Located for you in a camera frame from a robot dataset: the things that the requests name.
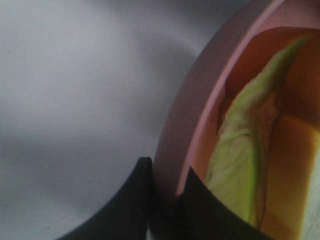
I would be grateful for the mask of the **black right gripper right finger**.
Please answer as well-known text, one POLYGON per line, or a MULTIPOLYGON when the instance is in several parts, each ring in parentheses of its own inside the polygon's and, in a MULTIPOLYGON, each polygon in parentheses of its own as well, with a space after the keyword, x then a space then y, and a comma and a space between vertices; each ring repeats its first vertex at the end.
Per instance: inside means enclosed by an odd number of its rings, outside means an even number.
POLYGON ((190 168, 178 201, 175 239, 269 240, 270 237, 227 209, 190 168))

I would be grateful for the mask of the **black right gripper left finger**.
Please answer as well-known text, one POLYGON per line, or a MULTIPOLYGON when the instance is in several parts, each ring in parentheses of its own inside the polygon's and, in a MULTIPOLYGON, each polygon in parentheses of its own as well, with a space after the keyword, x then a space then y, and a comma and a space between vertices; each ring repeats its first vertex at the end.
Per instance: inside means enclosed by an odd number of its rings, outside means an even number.
POLYGON ((112 199, 61 240, 145 240, 152 201, 152 160, 140 157, 112 199))

